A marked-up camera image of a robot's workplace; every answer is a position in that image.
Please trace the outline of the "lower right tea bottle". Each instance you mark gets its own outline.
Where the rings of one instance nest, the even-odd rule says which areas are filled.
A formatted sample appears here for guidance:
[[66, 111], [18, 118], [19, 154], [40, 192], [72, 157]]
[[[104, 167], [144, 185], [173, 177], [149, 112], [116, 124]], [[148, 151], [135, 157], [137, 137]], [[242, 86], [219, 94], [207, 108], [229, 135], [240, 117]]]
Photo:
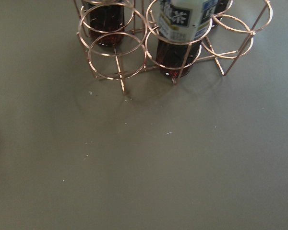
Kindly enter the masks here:
[[218, 19], [219, 21], [222, 20], [221, 14], [225, 13], [232, 5], [231, 0], [218, 0], [214, 14], [212, 16], [212, 28], [218, 26], [218, 23], [216, 22], [215, 19]]

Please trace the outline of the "lower left tea bottle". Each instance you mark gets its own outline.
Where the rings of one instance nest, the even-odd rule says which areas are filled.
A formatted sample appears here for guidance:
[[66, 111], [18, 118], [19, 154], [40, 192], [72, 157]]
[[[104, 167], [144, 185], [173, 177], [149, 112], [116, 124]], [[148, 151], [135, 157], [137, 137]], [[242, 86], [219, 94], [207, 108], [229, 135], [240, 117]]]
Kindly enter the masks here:
[[160, 0], [158, 12], [158, 31], [165, 39], [175, 42], [158, 41], [156, 62], [163, 65], [160, 72], [176, 79], [179, 74], [188, 74], [189, 67], [183, 71], [170, 68], [181, 67], [188, 45], [202, 37], [209, 28], [212, 15], [218, 4], [217, 0]]

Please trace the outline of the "tea bottle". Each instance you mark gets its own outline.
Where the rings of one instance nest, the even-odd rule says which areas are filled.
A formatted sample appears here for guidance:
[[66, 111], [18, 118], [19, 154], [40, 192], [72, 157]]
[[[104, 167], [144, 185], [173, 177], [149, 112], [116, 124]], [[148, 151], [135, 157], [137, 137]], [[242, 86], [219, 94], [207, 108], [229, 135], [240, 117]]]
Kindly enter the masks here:
[[98, 45], [115, 46], [122, 41], [123, 35], [121, 34], [108, 35], [101, 39], [98, 38], [104, 35], [105, 32], [124, 31], [124, 6], [111, 4], [99, 7], [91, 11], [87, 19], [89, 26], [94, 28], [93, 31], [89, 32], [90, 38], [92, 41], [97, 40]]
[[212, 28], [218, 26], [218, 23], [216, 22], [215, 19], [218, 19], [219, 21], [222, 20], [221, 14], [225, 13], [232, 5], [231, 0], [218, 0], [214, 14], [212, 16]]
[[170, 68], [181, 67], [188, 45], [202, 37], [209, 28], [212, 15], [218, 4], [217, 0], [160, 0], [158, 12], [158, 31], [165, 39], [175, 42], [158, 41], [156, 62], [163, 65], [160, 72], [176, 79], [179, 74], [188, 74], [189, 67], [183, 71]]

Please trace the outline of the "upper tea bottle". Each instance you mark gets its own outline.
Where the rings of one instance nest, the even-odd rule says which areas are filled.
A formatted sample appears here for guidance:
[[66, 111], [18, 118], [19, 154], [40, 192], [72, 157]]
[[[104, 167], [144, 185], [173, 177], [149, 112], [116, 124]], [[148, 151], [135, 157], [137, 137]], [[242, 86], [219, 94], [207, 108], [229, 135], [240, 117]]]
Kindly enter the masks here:
[[111, 4], [99, 7], [91, 11], [87, 19], [89, 26], [94, 28], [93, 31], [89, 32], [90, 38], [92, 41], [97, 40], [98, 45], [115, 46], [122, 41], [123, 35], [121, 34], [108, 35], [101, 39], [98, 38], [104, 35], [105, 32], [124, 31], [124, 6]]

